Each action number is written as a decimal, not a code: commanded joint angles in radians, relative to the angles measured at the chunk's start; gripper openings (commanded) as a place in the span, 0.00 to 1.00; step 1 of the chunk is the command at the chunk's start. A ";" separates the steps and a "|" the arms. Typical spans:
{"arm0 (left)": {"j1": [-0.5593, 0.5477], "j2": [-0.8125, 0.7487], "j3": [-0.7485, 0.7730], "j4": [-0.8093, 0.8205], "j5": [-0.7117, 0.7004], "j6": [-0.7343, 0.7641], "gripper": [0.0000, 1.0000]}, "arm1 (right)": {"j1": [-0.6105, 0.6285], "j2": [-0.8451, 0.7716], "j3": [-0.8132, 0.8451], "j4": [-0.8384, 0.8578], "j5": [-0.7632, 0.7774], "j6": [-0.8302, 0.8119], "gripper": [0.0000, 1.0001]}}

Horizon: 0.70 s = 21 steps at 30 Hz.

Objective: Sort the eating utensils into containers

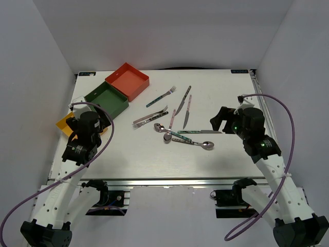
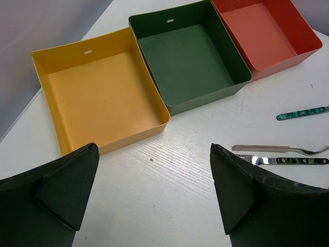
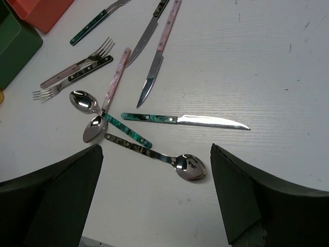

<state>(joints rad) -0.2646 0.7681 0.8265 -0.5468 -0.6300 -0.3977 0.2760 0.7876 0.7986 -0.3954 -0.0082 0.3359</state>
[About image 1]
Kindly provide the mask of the black handled spoon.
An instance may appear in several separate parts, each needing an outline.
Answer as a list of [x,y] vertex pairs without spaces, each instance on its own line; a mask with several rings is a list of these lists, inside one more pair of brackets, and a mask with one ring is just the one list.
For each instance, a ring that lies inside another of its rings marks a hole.
[[199,143],[199,142],[188,141],[188,140],[178,139],[178,138],[173,138],[172,141],[173,142],[176,142],[176,143],[182,143],[182,144],[200,146],[200,147],[202,147],[205,150],[211,150],[211,149],[214,148],[214,143],[213,142],[209,142],[209,141],[205,141],[203,143]]

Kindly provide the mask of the pink handled knife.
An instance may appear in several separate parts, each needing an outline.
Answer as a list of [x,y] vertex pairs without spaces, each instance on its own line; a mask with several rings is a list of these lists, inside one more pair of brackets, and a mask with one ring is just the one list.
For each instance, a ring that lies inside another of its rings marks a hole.
[[191,105],[191,100],[192,100],[192,95],[189,96],[189,101],[186,109],[186,114],[185,114],[185,119],[184,119],[184,124],[183,124],[183,129],[186,127],[189,119],[189,114],[190,114],[190,105]]

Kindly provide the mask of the teal handled knife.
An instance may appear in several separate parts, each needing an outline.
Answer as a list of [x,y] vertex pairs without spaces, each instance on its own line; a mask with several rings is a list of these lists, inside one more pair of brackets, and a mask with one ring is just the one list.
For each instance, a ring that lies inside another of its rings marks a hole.
[[214,130],[180,130],[178,134],[222,134],[221,131]]

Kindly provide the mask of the black handled knife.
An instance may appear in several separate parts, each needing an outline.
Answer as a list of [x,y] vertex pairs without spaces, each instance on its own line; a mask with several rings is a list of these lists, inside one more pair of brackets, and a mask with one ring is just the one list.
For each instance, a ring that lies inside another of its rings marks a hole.
[[186,92],[185,92],[185,94],[184,94],[184,96],[183,96],[183,98],[182,98],[182,101],[181,101],[181,103],[180,103],[178,109],[176,110],[176,114],[175,114],[175,115],[178,115],[178,113],[179,113],[180,110],[182,109],[182,107],[183,107],[183,105],[184,105],[184,103],[185,103],[185,99],[186,99],[188,93],[189,93],[190,90],[191,90],[191,87],[192,87],[192,86],[190,85],[190,86],[188,87],[188,89],[186,90]]

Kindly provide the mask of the pink handled spoon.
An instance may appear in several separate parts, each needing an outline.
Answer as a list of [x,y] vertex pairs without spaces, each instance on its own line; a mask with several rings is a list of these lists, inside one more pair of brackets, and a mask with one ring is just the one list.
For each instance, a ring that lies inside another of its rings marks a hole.
[[169,143],[169,141],[170,141],[171,138],[172,138],[171,129],[172,129],[172,125],[173,125],[173,122],[174,122],[175,114],[176,114],[176,109],[173,110],[172,117],[171,117],[170,124],[169,124],[169,128],[168,128],[168,131],[163,135],[163,140],[164,140],[164,142],[165,142],[166,144]]

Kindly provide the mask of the teal handled fork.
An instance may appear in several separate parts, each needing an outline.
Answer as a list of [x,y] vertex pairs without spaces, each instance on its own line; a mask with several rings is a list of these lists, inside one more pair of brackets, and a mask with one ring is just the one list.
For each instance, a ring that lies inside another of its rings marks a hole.
[[154,100],[152,100],[150,103],[148,103],[148,104],[146,105],[146,107],[148,108],[148,107],[152,106],[153,104],[155,104],[155,103],[158,102],[159,100],[161,100],[161,99],[163,99],[164,97],[166,97],[166,96],[172,94],[173,92],[175,92],[175,90],[176,90],[176,86],[171,87],[166,93],[160,95],[159,97],[157,97],[156,99],[154,99]]

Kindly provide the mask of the pink handled fork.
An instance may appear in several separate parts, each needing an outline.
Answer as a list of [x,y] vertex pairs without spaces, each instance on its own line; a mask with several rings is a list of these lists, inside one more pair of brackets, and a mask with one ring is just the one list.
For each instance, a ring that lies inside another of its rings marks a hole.
[[144,116],[144,117],[142,117],[142,118],[140,118],[140,119],[137,119],[137,120],[133,121],[133,124],[137,124],[137,123],[139,123],[139,122],[141,122],[141,121],[144,121],[144,120],[146,120],[146,119],[148,119],[148,118],[151,118],[151,117],[153,117],[153,116],[155,116],[155,115],[161,114],[161,113],[165,112],[167,109],[168,109],[168,105],[165,106],[162,110],[160,110],[160,111],[158,111],[158,112],[151,113],[151,114],[149,114],[149,115],[147,115],[147,116]]

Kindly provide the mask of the teal handled spoon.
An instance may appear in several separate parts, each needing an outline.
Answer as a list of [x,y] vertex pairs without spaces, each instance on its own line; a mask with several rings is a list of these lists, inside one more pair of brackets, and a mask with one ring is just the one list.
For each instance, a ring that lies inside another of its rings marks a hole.
[[187,137],[185,137],[185,136],[183,136],[183,135],[181,135],[181,134],[178,134],[178,133],[176,133],[176,132],[173,132],[173,131],[171,131],[171,130],[166,129],[166,128],[165,128],[162,124],[160,124],[160,123],[155,123],[155,124],[154,124],[154,129],[155,129],[157,132],[159,132],[159,133],[164,133],[163,140],[164,140],[165,142],[169,142],[169,141],[172,139],[172,136],[178,137],[178,138],[180,138],[180,139],[182,139],[182,140],[185,140],[185,141],[187,141],[187,142],[191,142],[191,141],[192,141],[192,139],[190,139],[190,138],[187,138]]

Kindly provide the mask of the black handled fork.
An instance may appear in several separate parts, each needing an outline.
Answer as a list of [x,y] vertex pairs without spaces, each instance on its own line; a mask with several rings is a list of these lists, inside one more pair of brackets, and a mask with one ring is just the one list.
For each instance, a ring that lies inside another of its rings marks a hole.
[[153,116],[153,117],[151,117],[151,118],[148,118],[148,119],[146,119],[146,120],[144,120],[144,121],[142,121],[142,122],[134,123],[134,124],[132,124],[132,127],[133,127],[133,129],[138,129],[138,128],[144,126],[145,124],[147,124],[147,123],[149,123],[149,122],[152,122],[152,121],[154,121],[154,120],[156,120],[156,119],[159,119],[159,118],[161,118],[161,117],[163,117],[163,116],[168,115],[168,113],[169,113],[169,112],[166,111],[166,112],[163,112],[163,113],[158,114],[158,115],[156,115],[156,116]]

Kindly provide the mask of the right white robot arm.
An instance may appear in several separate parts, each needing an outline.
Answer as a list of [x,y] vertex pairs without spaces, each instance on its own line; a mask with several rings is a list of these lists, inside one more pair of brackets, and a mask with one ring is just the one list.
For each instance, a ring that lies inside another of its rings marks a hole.
[[217,131],[222,121],[223,132],[236,134],[245,152],[264,175],[273,192],[269,198],[252,179],[234,182],[232,198],[238,205],[249,204],[273,230],[278,246],[312,246],[321,242],[328,230],[328,221],[311,209],[289,173],[276,141],[265,133],[265,117],[257,108],[221,107],[210,119]]

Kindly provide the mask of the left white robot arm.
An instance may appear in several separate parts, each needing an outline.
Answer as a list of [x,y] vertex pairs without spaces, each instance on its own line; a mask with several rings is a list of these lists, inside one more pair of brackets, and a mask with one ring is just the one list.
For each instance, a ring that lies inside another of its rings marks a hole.
[[108,201],[107,183],[90,180],[73,200],[80,179],[85,174],[101,145],[102,122],[98,113],[87,111],[79,118],[69,118],[73,128],[62,155],[57,186],[50,189],[48,197],[31,222],[23,222],[21,233],[30,246],[69,246],[72,230],[89,209]]

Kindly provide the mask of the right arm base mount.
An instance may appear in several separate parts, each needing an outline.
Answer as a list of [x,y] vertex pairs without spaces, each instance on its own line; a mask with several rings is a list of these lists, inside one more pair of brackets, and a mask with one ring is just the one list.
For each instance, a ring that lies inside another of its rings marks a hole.
[[242,189],[257,185],[251,178],[244,178],[233,183],[231,189],[213,190],[210,198],[215,201],[216,217],[218,219],[249,218],[258,214],[242,199]]

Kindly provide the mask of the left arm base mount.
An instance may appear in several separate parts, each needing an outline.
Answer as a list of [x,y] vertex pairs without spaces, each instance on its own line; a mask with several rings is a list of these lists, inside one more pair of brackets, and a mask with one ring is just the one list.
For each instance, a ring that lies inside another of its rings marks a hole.
[[107,182],[90,180],[81,184],[81,192],[85,187],[93,187],[99,192],[99,201],[86,213],[88,216],[124,216],[129,205],[130,193],[124,190],[110,190]]

